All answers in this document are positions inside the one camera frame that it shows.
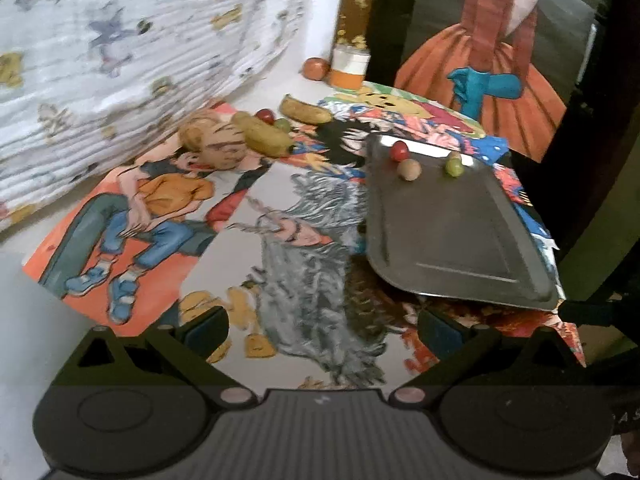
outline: white logo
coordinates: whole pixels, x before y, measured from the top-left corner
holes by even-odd
[[[326,395],[323,395],[322,397],[316,397],[315,399],[316,404],[324,404],[326,402],[331,402],[331,399],[329,397],[327,397]]]

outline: blue jeans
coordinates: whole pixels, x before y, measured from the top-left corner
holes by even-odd
[[[128,211],[116,213],[111,217],[100,244],[100,252],[106,254],[122,254],[126,238],[120,233],[127,227]],[[149,231],[151,245],[137,254],[133,262],[145,269],[153,269],[174,254],[180,246],[193,236],[190,227],[180,222],[165,220]]]

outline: orange skirt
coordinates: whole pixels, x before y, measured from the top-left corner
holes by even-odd
[[[452,70],[468,66],[471,36],[462,25],[452,25],[427,40],[396,75],[396,88],[460,110],[454,100]],[[511,73],[513,49],[500,43],[494,52],[492,73]],[[554,136],[566,106],[553,87],[532,65],[519,99],[484,96],[480,123],[488,134],[509,141],[512,150],[539,162]]]

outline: blue sneaker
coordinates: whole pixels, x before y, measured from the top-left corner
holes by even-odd
[[[138,282],[135,280],[123,280],[122,274],[116,276],[109,283],[109,308],[107,314],[111,322],[116,325],[124,325],[133,312],[133,303],[136,301]]]
[[[80,274],[80,276],[66,280],[66,292],[76,298],[84,296],[90,290],[106,282],[109,277],[109,272],[110,269],[103,267],[91,267],[87,269],[85,273]]]

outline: metal tray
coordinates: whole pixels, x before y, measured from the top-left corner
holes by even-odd
[[[404,140],[422,165],[414,182],[388,152]],[[492,168],[463,155],[465,173],[444,173],[449,150],[399,137],[367,138],[367,256],[393,286],[427,296],[553,310],[558,290]]]

